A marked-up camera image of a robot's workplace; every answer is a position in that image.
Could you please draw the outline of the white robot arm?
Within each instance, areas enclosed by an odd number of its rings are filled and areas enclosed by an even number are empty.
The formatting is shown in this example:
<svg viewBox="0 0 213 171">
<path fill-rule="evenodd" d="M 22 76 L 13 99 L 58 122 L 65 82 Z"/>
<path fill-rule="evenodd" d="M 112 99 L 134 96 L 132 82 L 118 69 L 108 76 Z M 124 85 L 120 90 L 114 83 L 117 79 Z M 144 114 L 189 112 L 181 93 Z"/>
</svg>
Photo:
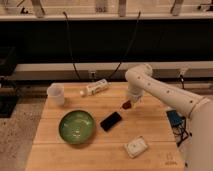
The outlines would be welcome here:
<svg viewBox="0 0 213 171">
<path fill-rule="evenodd" d="M 127 98 L 135 103 L 145 90 L 189 118 L 192 138 L 185 171 L 213 171 L 213 100 L 158 81 L 152 74 L 149 64 L 128 69 L 125 73 Z"/>
</svg>

